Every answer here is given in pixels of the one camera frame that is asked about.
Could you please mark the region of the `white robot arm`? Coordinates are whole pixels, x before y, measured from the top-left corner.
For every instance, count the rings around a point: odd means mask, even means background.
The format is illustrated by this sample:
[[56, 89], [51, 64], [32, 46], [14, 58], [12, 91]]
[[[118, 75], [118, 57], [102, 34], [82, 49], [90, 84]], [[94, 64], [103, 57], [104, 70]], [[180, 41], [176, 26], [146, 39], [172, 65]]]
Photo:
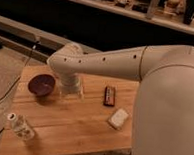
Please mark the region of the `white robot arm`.
[[68, 43], [47, 64], [73, 89], [78, 73], [140, 83], [132, 122], [132, 155], [194, 155], [194, 47], [142, 46], [84, 54]]

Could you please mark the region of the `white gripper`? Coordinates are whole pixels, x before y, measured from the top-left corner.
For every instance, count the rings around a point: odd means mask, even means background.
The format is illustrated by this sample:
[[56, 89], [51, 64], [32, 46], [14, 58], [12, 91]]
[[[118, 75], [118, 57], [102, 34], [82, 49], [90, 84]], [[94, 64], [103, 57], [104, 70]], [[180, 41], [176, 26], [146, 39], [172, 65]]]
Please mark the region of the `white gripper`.
[[76, 97], [83, 99], [83, 89], [80, 89], [80, 78], [75, 73], [60, 74], [60, 97], [64, 99], [67, 93], [75, 93]]

